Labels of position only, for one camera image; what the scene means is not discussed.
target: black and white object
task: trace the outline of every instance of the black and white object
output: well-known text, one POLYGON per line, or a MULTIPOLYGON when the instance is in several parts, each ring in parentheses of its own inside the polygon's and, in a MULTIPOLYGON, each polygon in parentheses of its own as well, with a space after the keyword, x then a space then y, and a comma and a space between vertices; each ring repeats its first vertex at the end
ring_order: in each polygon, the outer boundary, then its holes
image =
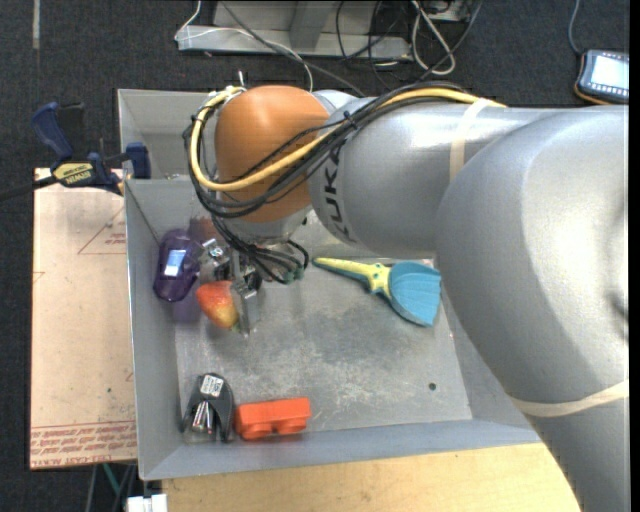
POLYGON ((594 103, 629 103, 629 54, 588 50, 575 84, 578 96, 594 103))

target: wire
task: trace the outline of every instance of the wire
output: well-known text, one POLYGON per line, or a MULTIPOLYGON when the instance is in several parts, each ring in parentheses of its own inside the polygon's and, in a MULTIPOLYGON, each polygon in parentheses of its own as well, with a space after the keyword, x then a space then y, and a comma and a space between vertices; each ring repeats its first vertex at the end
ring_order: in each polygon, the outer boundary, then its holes
POLYGON ((576 21, 576 15, 578 14, 578 8, 580 7, 580 0, 576 0, 576 4, 573 7, 573 12, 571 13, 571 19, 569 20, 569 28, 567 29, 567 37, 569 38, 569 45, 571 45, 571 49, 573 53, 575 53, 578 57, 582 55, 582 52, 576 46, 576 43, 573 40, 573 24, 576 21))
POLYGON ((90 512, 93 504, 93 491, 96 487, 96 475, 98 473, 98 466, 94 464, 91 470, 91 480, 89 480, 89 492, 87 494, 87 503, 84 507, 84 512, 90 512))
POLYGON ((111 471, 111 467, 109 466, 109 464, 105 463, 105 464, 102 464, 102 469, 104 469, 104 472, 107 475, 107 479, 111 484, 111 488, 113 489, 113 492, 117 494, 119 489, 118 480, 116 480, 116 477, 113 474, 113 471, 111 471))
POLYGON ((433 24, 433 22, 431 21, 431 19, 429 18, 425 10, 422 8, 422 6, 416 0, 412 0, 411 5, 413 5, 415 9, 418 11, 418 15, 416 16, 416 20, 413 24, 413 30, 411 31, 411 52, 413 53, 413 58, 422 69, 424 69, 425 71, 431 71, 434 75, 442 76, 442 75, 450 74, 456 67, 456 61, 455 61, 455 57, 453 56, 453 53, 451 52, 451 49, 449 48, 449 45, 444 40, 444 38, 442 37, 442 34, 440 34, 440 31, 433 24), (446 58, 448 58, 451 61, 451 65, 444 71, 438 71, 436 69, 438 66, 433 66, 429 68, 429 66, 427 66, 418 55, 417 36, 418 36, 418 27, 420 25, 420 19, 424 20, 424 22, 427 24, 431 32, 433 32, 433 34, 436 36, 436 39, 440 42, 440 44, 442 45, 442 47, 446 52, 446 58))
POLYGON ((202 0, 199 0, 198 1, 198 6, 196 8, 196 12, 194 12, 193 16, 191 16, 191 18, 189 18, 187 21, 185 21, 184 24, 178 29, 178 31, 173 36, 173 40, 174 41, 178 42, 178 34, 180 33, 180 31, 184 30, 187 26, 191 25, 193 20, 195 20, 198 17, 198 15, 200 14, 200 9, 201 8, 202 8, 202 0))
MULTIPOLYGON (((342 7, 344 6, 344 4, 345 4, 344 0, 341 1, 340 4, 338 5, 338 8, 336 9, 336 37, 338 38, 338 45, 340 46, 340 53, 342 53, 343 60, 354 59, 358 55, 366 52, 367 50, 370 50, 371 48, 376 46, 378 43, 382 42, 382 40, 385 39, 389 35, 389 32, 391 32, 393 27, 398 22, 398 20, 394 21, 393 24, 387 30, 387 32, 385 34, 379 36, 378 39, 376 39, 375 41, 372 42, 371 40, 369 40, 369 42, 365 46, 363 46, 359 50, 347 55, 347 53, 346 53, 346 51, 344 49, 343 41, 342 41, 342 32, 340 30, 340 12, 342 11, 342 7)), ((377 9, 374 9, 373 15, 371 16, 371 21, 372 22, 373 22, 373 19, 374 19, 375 15, 376 15, 376 11, 377 11, 377 9)))
MULTIPOLYGON (((313 148, 321 144, 325 141, 337 128, 333 128, 328 130, 323 135, 315 138, 313 141, 305 144, 304 146, 296 149, 295 151, 289 153, 285 157, 281 158, 279 161, 268 165, 264 169, 255 172, 245 178, 235 180, 233 182, 227 183, 216 183, 209 180, 202 172, 199 164, 199 141, 201 139, 201 133, 203 129, 203 124, 206 123, 207 114, 210 109, 218 106, 222 103, 232 92, 237 91, 239 88, 229 88, 222 93, 217 94, 211 100, 205 103, 205 106, 201 109, 201 111, 196 116, 193 124, 193 130, 191 133, 191 141, 189 145, 189 158, 190 158, 190 167, 193 170, 196 180, 204 187, 213 191, 220 192, 234 192, 236 190, 241 190, 250 185, 258 183, 270 176, 275 175, 279 171, 283 170, 285 167, 294 164, 295 162, 301 160, 309 151, 313 148)), ((428 88, 428 89, 419 89, 416 91, 408 91, 398 94, 393 98, 389 99, 386 104, 391 104, 396 101, 400 101, 405 98, 410 97, 440 97, 451 99, 454 101, 459 101, 463 103, 474 103, 479 98, 477 96, 473 96, 471 94, 462 93, 459 91, 453 91, 444 88, 428 88)))
MULTIPOLYGON (((467 38, 467 36, 471 32, 471 27, 473 27, 473 24, 476 22, 476 19, 478 18, 478 14, 480 14, 480 9, 482 9, 482 2, 483 2, 483 0, 477 0, 477 7, 473 11, 473 14, 471 15, 471 17, 469 18, 469 22, 467 23, 467 27, 465 28, 464 32, 460 35, 460 38, 456 41, 456 44, 454 44, 451 47, 451 53, 452 54, 455 53, 455 51, 460 47, 460 45, 462 45, 464 40, 467 38)), ((449 58, 448 55, 445 55, 444 57, 442 57, 438 62, 436 62, 433 66, 431 66, 431 69, 429 69, 429 71, 425 71, 422 75, 420 75, 420 77, 418 78, 418 80, 416 80, 416 82, 424 81, 429 75, 431 75, 433 73, 433 70, 435 68, 438 68, 442 64, 444 64, 444 62, 448 58, 449 58)))
MULTIPOLYGON (((437 84, 439 87, 435 87, 434 85, 429 85, 432 89, 442 90, 443 88, 449 89, 452 92, 460 92, 461 88, 455 84, 451 84, 446 81, 438 81, 432 82, 432 84, 437 84)), ((404 88, 397 89, 386 96, 380 97, 378 100, 374 100, 371 103, 365 105, 358 111, 354 112, 349 116, 349 122, 345 123, 341 122, 339 128, 334 131, 331 135, 331 138, 321 144, 320 146, 309 151, 309 154, 301 159, 300 162, 292 166, 289 170, 285 171, 282 175, 280 175, 269 187, 269 189, 260 194, 258 196, 254 196, 249 200, 245 200, 242 202, 229 202, 229 201, 221 201, 211 197, 211 191, 204 189, 200 183, 195 178, 192 169, 192 159, 189 157, 189 175, 192 179, 192 183, 196 189, 198 198, 203 206, 212 212, 214 215, 217 215, 222 218, 237 218, 247 215, 251 212, 256 211, 264 204, 271 204, 281 200, 287 194, 293 191, 296 187, 300 186, 304 181, 306 181, 316 170, 321 167, 324 161, 331 156, 330 151, 339 145, 343 144, 345 138, 349 133, 353 131, 353 126, 356 128, 363 127, 373 119, 377 118, 379 115, 386 113, 391 109, 399 108, 400 106, 411 104, 412 102, 419 101, 433 101, 434 99, 438 99, 438 96, 415 96, 411 95, 409 97, 406 96, 405 93, 415 92, 415 89, 421 91, 426 88, 428 84, 420 84, 418 87, 408 86, 404 88), (395 102, 389 101, 392 98, 395 98, 395 102)), ((471 97, 468 93, 463 91, 463 97, 471 97)))
MULTIPOLYGON (((271 43, 269 43, 269 41, 266 41, 264 38, 262 38, 260 35, 256 34, 253 30, 251 30, 240 18, 238 18, 238 16, 231 10, 229 9, 229 6, 226 5, 225 2, 220 2, 224 8, 227 10, 227 12, 229 13, 229 15, 235 20, 235 22, 240 25, 243 29, 245 29, 247 32, 249 32, 253 37, 255 37, 258 41, 260 41, 262 44, 270 47, 271 49, 277 51, 278 53, 280 53, 281 55, 284 55, 285 57, 287 57, 288 59, 293 59, 296 60, 295 57, 291 56, 289 53, 284 52, 283 50, 279 49, 277 46, 272 45, 271 43)), ((312 64, 310 62, 306 62, 307 66, 309 66, 311 69, 314 69, 316 71, 318 71, 319 73, 322 73, 340 83, 342 83, 343 85, 346 85, 347 87, 349 87, 351 90, 353 90, 354 92, 356 92, 356 94, 358 94, 360 97, 364 97, 365 94, 358 89, 355 85, 353 85, 351 82, 348 82, 347 80, 345 80, 344 78, 339 77, 338 75, 335 75, 333 73, 331 73, 330 71, 327 71, 324 68, 321 68, 320 66, 316 66, 315 64, 312 64)))
POLYGON ((131 472, 133 471, 134 467, 135 465, 133 464, 128 465, 127 469, 124 472, 124 475, 122 475, 122 481, 120 483, 120 487, 118 488, 116 497, 113 500, 113 506, 111 507, 111 512, 117 512, 119 507, 122 508, 121 499, 124 494, 125 486, 129 482, 129 478, 131 477, 131 472))

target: orange block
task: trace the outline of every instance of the orange block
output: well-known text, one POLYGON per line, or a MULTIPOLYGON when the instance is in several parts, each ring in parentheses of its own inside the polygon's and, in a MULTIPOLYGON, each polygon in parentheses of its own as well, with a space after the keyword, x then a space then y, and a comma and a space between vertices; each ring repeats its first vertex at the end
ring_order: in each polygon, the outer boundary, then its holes
POLYGON ((311 403, 307 397, 242 404, 236 408, 234 427, 243 439, 272 433, 295 434, 307 428, 311 403))

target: dark floor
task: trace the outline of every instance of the dark floor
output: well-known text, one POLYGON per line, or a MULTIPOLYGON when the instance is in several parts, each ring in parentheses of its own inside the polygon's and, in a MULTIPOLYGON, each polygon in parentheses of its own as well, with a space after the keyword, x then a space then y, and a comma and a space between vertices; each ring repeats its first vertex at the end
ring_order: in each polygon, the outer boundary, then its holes
MULTIPOLYGON (((49 101, 84 102, 87 139, 97 147, 103 138, 105 153, 114 154, 119 88, 210 90, 235 81, 239 69, 250 85, 302 85, 300 66, 279 56, 179 53, 173 35, 195 4, 2 0, 0 191, 27 185, 33 167, 52 162, 29 126, 31 114, 49 101), (39 51, 33 48, 34 3, 40 4, 39 51)), ((582 105, 572 93, 577 65, 567 40, 573 7, 573 0, 484 2, 448 78, 510 105, 582 105)), ((629 0, 583 1, 574 25, 577 46, 628 51, 629 9, 629 0)), ((366 68, 312 62, 368 95, 382 91, 366 68)), ((341 88, 320 74, 315 79, 317 89, 341 88)), ((401 85, 390 75, 384 79, 401 85)), ((0 511, 83 510, 91 468, 33 473, 27 465, 32 222, 29 195, 0 203, 0 511)), ((114 467, 117 477, 124 471, 114 467)), ((110 510, 113 493, 101 468, 97 476, 95 510, 110 510)))

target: blue dustpan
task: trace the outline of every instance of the blue dustpan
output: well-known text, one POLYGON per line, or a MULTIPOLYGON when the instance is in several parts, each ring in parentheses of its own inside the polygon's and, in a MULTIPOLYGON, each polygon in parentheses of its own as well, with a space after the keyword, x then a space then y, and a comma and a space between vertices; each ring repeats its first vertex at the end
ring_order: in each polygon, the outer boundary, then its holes
POLYGON ((371 293, 384 295, 402 318, 418 325, 433 325, 440 305, 440 272, 415 261, 380 263, 316 258, 314 265, 369 284, 371 293))

